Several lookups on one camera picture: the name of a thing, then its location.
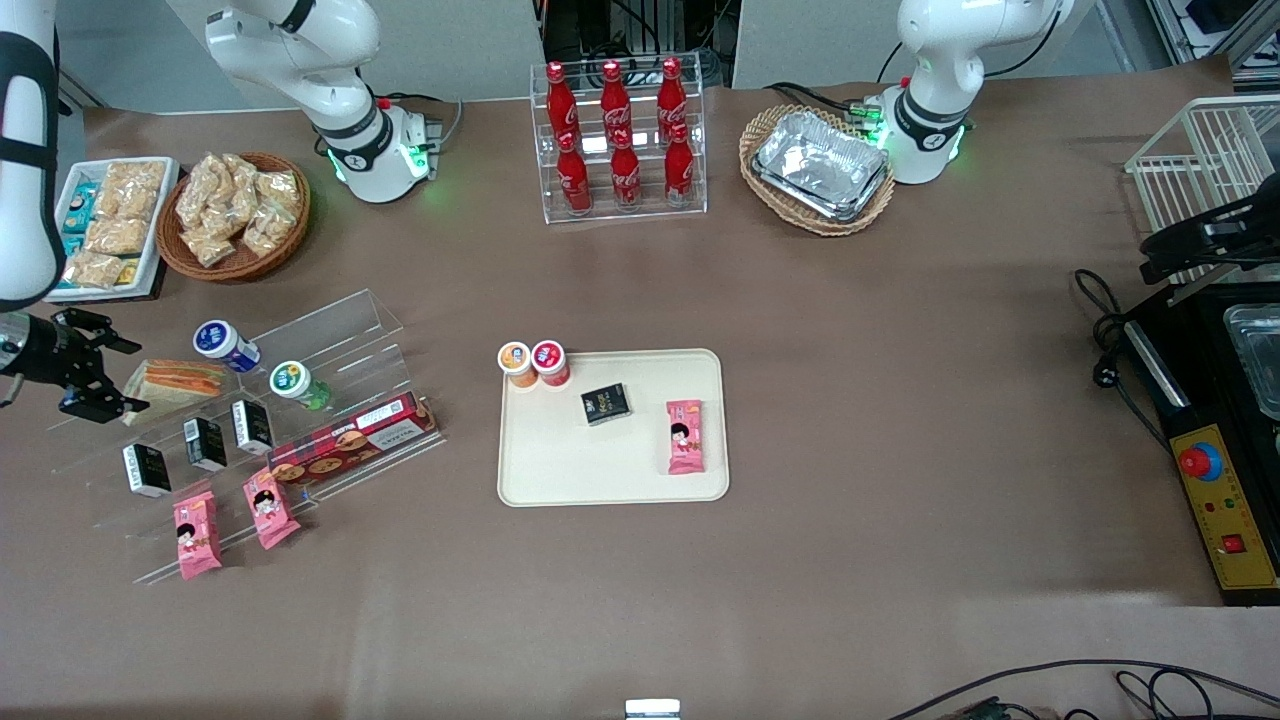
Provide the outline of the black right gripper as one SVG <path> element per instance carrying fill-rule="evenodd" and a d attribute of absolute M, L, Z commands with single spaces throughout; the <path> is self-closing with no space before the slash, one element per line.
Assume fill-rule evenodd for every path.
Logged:
<path fill-rule="evenodd" d="M 32 314 L 26 340 L 26 380 L 65 389 L 60 413 L 93 423 L 110 423 L 128 413 L 142 413 L 150 402 L 122 395 L 106 386 L 105 347 L 137 354 L 141 343 L 127 340 L 113 320 L 99 313 L 68 307 L 50 319 Z"/>

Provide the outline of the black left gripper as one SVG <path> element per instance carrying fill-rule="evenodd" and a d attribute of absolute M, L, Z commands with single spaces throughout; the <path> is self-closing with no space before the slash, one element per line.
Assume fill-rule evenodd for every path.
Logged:
<path fill-rule="evenodd" d="M 1277 263 L 1277 205 L 1276 196 L 1254 195 L 1153 233 L 1140 245 L 1143 282 L 1157 284 L 1204 265 L 1253 269 Z"/>

